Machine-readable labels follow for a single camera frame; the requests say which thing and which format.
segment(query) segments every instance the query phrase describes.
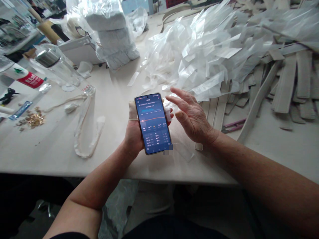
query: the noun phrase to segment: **smartphone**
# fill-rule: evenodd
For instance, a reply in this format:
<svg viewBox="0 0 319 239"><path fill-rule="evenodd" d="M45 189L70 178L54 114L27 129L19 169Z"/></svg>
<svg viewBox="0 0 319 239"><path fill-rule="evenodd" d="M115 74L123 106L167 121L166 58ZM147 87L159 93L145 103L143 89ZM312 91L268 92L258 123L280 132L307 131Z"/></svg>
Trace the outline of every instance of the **smartphone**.
<svg viewBox="0 0 319 239"><path fill-rule="evenodd" d="M171 148L162 97L160 93L135 98L145 153L155 154Z"/></svg>

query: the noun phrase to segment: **label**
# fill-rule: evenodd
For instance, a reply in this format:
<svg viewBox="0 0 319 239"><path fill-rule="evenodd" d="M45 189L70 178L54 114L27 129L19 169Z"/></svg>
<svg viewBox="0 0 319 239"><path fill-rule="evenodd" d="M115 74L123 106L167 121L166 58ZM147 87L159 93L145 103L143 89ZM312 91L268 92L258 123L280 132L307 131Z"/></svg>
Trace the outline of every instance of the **label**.
<svg viewBox="0 0 319 239"><path fill-rule="evenodd" d="M38 88L44 82L43 79L29 72L16 63L5 72L3 72L3 74L33 89Z"/></svg>

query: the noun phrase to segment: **cardboard tube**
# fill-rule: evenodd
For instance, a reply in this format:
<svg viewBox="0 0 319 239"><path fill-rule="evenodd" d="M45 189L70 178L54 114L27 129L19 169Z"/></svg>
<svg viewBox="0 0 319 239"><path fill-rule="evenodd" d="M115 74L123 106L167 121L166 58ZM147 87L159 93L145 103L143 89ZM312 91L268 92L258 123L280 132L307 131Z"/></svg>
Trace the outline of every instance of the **cardboard tube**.
<svg viewBox="0 0 319 239"><path fill-rule="evenodd" d="M39 23L43 22L43 20L41 19L40 15L33 8L28 8L28 11L31 13L32 16L35 17L35 19L37 19L37 21Z"/></svg>
<svg viewBox="0 0 319 239"><path fill-rule="evenodd" d="M37 26L37 28L54 44L56 45L56 41L60 39L60 37L52 30L51 26L52 22L46 20Z"/></svg>

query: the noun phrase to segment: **red label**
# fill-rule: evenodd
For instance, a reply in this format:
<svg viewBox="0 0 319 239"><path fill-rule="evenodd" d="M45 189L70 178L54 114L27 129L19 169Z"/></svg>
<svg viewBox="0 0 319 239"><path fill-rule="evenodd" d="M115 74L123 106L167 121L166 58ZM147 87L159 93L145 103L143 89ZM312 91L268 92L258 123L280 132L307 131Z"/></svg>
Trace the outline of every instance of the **red label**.
<svg viewBox="0 0 319 239"><path fill-rule="evenodd" d="M44 82L43 79L40 77L37 77L35 74L29 72L27 76L18 79L17 81L21 82L22 84L25 84L33 89L38 88L42 83Z"/></svg>

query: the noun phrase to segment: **floor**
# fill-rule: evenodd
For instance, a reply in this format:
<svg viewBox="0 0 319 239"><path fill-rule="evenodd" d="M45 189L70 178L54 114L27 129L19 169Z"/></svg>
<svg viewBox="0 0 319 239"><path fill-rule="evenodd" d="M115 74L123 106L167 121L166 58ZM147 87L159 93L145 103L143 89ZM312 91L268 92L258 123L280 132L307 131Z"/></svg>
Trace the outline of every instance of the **floor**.
<svg viewBox="0 0 319 239"><path fill-rule="evenodd" d="M175 190L177 192L174 193L175 212L199 225L216 229L230 239L297 238L286 228L283 228L263 206L253 199L253 206L258 214L257 220L262 222L263 231L254 234L251 225L254 228L256 223L251 217L241 189L209 186L190 188L191 190L187 190L187 195L183 190ZM25 220L19 227L19 233L11 239L41 239L45 235L53 218L48 217L47 211L39 211L38 204L39 202L30 214L30 218L34 218L34 220ZM52 213L57 215L59 209L59 206L53 206ZM105 215L103 218L108 225L112 223L110 219L105 218ZM109 239L111 235L113 238L117 236L117 233L113 233L113 231L104 233L104 236L102 234L99 234L99 239Z"/></svg>

